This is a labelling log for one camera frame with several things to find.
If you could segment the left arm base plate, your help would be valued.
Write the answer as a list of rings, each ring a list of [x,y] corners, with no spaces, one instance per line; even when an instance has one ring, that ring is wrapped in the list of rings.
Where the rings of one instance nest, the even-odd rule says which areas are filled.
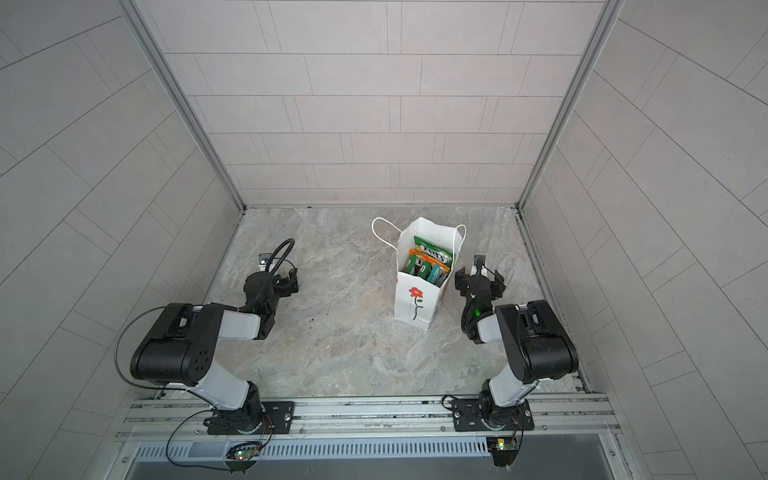
[[[214,413],[203,421],[208,435],[269,435],[288,434],[296,404],[293,401],[266,401],[255,416],[244,411]]]

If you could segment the white floral paper bag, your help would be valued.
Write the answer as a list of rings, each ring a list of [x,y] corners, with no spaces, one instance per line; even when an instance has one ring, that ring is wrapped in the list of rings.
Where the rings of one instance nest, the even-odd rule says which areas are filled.
[[[394,318],[408,325],[427,330],[435,317],[448,280],[453,275],[466,239],[467,229],[464,224],[449,227],[419,217],[406,228],[398,228],[396,232],[399,234],[396,243],[391,243],[382,237],[378,238],[386,246],[392,248],[396,254]],[[441,287],[434,286],[428,281],[405,272],[409,251],[415,249],[415,236],[446,248],[453,253],[454,260],[452,267],[449,268],[450,273]]]

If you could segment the orange Fox's candy packet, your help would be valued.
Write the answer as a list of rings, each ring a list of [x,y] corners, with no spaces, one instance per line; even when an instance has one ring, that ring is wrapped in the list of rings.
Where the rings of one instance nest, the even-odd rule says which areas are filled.
[[[423,280],[432,281],[447,275],[450,269],[447,265],[428,254],[411,249],[405,272],[409,275],[418,276]]]

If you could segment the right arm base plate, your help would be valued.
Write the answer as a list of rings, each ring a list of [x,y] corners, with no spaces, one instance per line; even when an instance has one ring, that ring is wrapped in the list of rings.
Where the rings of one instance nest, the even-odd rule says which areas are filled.
[[[457,432],[527,432],[535,428],[527,401],[498,407],[492,400],[446,396],[441,404],[451,412]]]

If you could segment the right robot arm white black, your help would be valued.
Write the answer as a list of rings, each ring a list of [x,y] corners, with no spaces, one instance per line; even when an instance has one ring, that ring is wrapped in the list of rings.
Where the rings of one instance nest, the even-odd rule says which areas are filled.
[[[483,383],[475,399],[451,402],[458,431],[530,431],[527,396],[543,380],[558,380],[578,369],[576,348],[550,304],[495,302],[506,289],[504,277],[474,256],[470,270],[458,270],[455,288],[465,299],[460,326],[476,344],[500,343],[506,364]]]

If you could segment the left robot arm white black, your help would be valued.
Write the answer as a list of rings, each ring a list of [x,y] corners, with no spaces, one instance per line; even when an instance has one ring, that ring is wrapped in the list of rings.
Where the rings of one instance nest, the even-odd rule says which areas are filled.
[[[296,268],[286,276],[269,268],[247,277],[242,307],[165,306],[131,358],[132,377],[187,391],[208,403],[212,414],[204,425],[209,435],[288,433],[295,404],[262,401],[255,383],[219,364],[215,351],[222,340],[266,339],[279,300],[298,291]]]

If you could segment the green Fox's candy packet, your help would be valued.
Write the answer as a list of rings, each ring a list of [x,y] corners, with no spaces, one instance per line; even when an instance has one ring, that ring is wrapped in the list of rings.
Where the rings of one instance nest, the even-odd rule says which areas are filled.
[[[411,254],[405,272],[428,281],[428,276],[434,265],[441,267],[438,261],[427,255]]]
[[[414,243],[415,249],[420,253],[433,258],[448,268],[452,267],[454,255],[450,250],[429,242],[419,236],[414,237]]]

